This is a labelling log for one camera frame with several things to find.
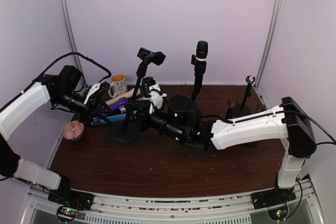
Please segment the silver glitter microphone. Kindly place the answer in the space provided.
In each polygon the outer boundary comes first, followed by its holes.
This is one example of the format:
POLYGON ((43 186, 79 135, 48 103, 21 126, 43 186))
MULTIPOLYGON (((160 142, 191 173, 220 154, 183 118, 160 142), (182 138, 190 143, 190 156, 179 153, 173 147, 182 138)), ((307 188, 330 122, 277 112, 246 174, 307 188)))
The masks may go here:
POLYGON ((121 113, 126 113, 127 108, 131 108, 132 110, 137 110, 141 108, 145 108, 150 104, 150 100, 142 97, 140 99, 136 99, 134 101, 128 101, 123 106, 119 107, 121 113))

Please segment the pale pink microphone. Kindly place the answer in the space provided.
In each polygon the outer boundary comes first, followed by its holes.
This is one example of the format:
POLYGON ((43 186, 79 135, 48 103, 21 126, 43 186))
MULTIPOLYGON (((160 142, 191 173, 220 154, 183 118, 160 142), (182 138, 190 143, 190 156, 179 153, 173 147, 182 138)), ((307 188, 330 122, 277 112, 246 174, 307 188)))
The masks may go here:
POLYGON ((122 98, 131 98, 133 96, 133 92, 134 92, 134 89, 131 89, 130 91, 126 92, 125 94, 122 94, 122 95, 119 95, 115 98, 112 98, 110 100, 107 100, 106 101, 106 104, 108 106, 111 106, 113 104, 115 104, 118 100, 122 99, 122 98))

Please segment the purple microphone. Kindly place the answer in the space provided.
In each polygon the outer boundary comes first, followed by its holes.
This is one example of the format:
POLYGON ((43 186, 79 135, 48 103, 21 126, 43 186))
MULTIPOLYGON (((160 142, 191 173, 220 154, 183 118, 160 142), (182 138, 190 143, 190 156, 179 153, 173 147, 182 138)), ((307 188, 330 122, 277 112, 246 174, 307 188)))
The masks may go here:
POLYGON ((124 113, 123 107, 128 102, 127 98, 120 98, 116 103, 110 106, 110 111, 104 113, 105 116, 119 115, 124 113))

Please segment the black stand with glitter microphone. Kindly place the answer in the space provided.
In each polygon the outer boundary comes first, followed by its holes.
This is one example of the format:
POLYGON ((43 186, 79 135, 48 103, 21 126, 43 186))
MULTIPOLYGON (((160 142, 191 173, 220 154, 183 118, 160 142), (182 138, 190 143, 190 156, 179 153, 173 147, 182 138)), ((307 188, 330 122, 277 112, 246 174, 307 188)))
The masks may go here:
POLYGON ((141 47, 137 53, 137 57, 141 60, 136 71, 137 80, 134 91, 132 93, 131 101, 125 104, 126 114, 123 121, 112 122, 109 129, 109 137, 117 144, 130 145, 138 138, 138 127, 134 123, 135 114, 133 112, 134 100, 137 97, 142 79, 146 76, 148 65, 153 63, 157 66, 161 65, 166 55, 161 51, 153 52, 141 47))

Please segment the black stand for purple microphone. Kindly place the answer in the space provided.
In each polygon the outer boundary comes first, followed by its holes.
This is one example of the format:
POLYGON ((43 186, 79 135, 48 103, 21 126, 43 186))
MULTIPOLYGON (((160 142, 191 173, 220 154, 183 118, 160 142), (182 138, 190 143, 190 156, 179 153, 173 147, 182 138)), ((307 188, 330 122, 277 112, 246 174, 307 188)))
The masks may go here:
POLYGON ((240 105, 236 97, 230 96, 227 100, 227 111, 225 119, 234 119, 238 117, 240 105))

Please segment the black stand for pink microphone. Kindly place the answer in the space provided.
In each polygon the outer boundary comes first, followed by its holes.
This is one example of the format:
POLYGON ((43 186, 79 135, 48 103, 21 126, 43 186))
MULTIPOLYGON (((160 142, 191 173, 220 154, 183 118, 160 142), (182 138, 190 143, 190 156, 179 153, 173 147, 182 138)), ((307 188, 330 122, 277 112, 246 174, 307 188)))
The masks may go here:
POLYGON ((247 99, 251 97, 251 89, 253 87, 253 83, 256 81, 255 76, 248 75, 245 79, 247 85, 244 93, 243 100, 240 104, 240 107, 238 109, 238 116, 246 116, 251 114, 250 107, 247 105, 247 99))

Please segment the blue microphone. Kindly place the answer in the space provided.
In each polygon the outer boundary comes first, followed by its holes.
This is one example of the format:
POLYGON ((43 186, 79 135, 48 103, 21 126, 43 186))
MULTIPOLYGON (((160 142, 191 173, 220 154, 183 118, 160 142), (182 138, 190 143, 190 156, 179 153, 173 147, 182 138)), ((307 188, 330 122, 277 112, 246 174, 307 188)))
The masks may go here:
MULTIPOLYGON (((117 115, 111 115, 111 116, 106 116, 106 119, 109 120, 110 122, 118 122, 118 121, 123 121, 126 118, 126 114, 117 114, 117 115)), ((104 120, 103 116, 96 116, 94 118, 94 123, 98 124, 107 124, 107 122, 104 120)))

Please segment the black stand with blue microphone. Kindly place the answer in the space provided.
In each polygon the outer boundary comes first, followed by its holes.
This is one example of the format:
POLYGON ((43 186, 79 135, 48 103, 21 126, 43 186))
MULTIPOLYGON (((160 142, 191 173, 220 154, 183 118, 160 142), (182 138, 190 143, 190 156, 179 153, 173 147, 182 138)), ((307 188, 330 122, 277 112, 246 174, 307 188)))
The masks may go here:
POLYGON ((250 143, 244 143, 243 145, 245 147, 255 147, 259 144, 259 141, 255 141, 255 142, 250 142, 250 143))

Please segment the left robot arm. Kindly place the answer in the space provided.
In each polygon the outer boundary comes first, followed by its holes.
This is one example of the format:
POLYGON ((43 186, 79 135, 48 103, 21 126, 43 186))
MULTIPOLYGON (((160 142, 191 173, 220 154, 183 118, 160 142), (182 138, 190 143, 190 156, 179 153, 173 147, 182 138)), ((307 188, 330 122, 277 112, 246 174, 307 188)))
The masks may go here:
POLYGON ((112 76, 111 72, 81 53, 76 52, 75 55, 107 73, 84 95, 80 95, 76 90, 82 72, 75 66, 65 65, 58 75, 47 74, 43 70, 24 90, 1 108, 1 175, 3 179, 22 179, 34 185, 55 190, 56 198, 64 205, 71 205, 76 199, 75 192, 69 189, 69 179, 21 158, 9 146, 8 140, 31 114, 47 103, 51 104, 52 109, 80 114, 81 123, 88 123, 94 117, 99 117, 105 122, 109 121, 106 116, 112 111, 101 100, 101 96, 109 90, 106 80, 112 76))

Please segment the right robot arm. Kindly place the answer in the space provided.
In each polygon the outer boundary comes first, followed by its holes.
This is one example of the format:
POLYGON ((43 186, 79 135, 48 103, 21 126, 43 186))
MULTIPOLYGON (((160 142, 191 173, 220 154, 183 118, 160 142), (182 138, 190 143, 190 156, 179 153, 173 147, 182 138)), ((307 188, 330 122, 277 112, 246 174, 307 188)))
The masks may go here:
POLYGON ((153 128, 184 146, 217 150, 268 139, 285 139, 285 155, 277 174, 277 186, 269 192, 272 203, 279 204, 289 196, 289 189, 303 164, 317 149, 314 134, 305 111, 291 97, 269 110, 233 119, 208 115, 205 120, 198 105, 183 95, 167 99, 152 77, 142 80, 149 101, 133 104, 136 111, 131 120, 139 132, 153 128))

